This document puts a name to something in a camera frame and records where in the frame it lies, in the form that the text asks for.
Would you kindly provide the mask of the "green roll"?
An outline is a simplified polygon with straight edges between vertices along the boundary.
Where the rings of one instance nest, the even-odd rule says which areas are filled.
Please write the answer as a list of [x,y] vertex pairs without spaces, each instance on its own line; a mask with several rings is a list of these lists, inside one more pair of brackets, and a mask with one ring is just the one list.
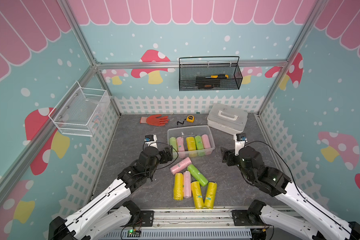
[[205,148],[204,148],[202,137],[201,136],[195,136],[195,142],[196,142],[196,148],[198,150],[198,155],[199,156],[204,156],[205,155]]
[[187,170],[202,187],[205,187],[209,183],[207,178],[193,164],[188,165]]
[[169,139],[170,145],[173,147],[174,151],[177,153],[178,152],[178,144],[177,144],[177,139],[175,137],[171,137]]

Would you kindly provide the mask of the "yellow roll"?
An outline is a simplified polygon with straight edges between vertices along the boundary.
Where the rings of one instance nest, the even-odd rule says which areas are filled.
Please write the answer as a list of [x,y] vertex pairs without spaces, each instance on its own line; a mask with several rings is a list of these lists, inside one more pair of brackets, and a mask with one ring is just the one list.
[[176,200],[176,201],[182,201],[184,199],[183,184],[184,184],[183,174],[176,173],[175,174],[175,182],[174,182],[174,200]]
[[208,183],[206,197],[204,201],[204,207],[207,209],[213,209],[217,193],[217,184],[213,182]]
[[195,138],[194,137],[187,137],[186,138],[186,142],[187,142],[187,149],[188,149],[188,153],[189,153],[189,157],[197,157],[198,153],[196,153],[196,142],[195,142]]
[[204,207],[204,200],[202,196],[200,183],[198,181],[192,182],[191,190],[192,190],[195,208],[202,209]]

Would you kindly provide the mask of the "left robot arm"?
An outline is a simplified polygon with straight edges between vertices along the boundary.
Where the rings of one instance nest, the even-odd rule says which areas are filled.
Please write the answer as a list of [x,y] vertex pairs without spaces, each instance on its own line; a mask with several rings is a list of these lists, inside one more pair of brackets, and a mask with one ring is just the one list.
[[117,227],[133,227],[141,210],[126,198],[151,180],[159,165],[174,162],[173,147],[158,150],[150,145],[137,160],[124,168],[96,198],[66,218],[57,217],[49,226],[49,240],[98,240]]

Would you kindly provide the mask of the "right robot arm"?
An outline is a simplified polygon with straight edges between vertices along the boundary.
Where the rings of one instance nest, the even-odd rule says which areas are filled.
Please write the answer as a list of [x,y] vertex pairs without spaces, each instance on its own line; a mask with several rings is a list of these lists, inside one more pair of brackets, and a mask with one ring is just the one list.
[[280,228],[304,240],[359,240],[360,224],[347,222],[307,196],[295,182],[277,168],[267,167],[262,155],[252,147],[240,150],[221,148],[223,163],[236,166],[244,180],[265,194],[291,207],[301,218],[277,211],[254,200],[248,209],[250,221]]

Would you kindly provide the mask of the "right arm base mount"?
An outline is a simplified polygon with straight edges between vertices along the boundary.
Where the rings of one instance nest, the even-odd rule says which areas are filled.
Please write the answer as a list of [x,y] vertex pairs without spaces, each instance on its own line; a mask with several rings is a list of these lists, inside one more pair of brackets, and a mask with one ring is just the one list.
[[250,207],[247,210],[232,210],[232,218],[234,221],[234,225],[236,227],[242,226],[266,226],[261,219],[262,209],[266,207],[267,204],[254,200]]

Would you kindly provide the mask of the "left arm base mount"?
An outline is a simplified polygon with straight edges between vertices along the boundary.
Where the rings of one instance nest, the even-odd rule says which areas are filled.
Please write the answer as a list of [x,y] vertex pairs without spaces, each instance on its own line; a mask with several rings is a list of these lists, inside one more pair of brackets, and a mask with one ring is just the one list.
[[154,211],[142,211],[133,201],[123,203],[130,212],[130,220],[123,227],[152,227],[154,220]]

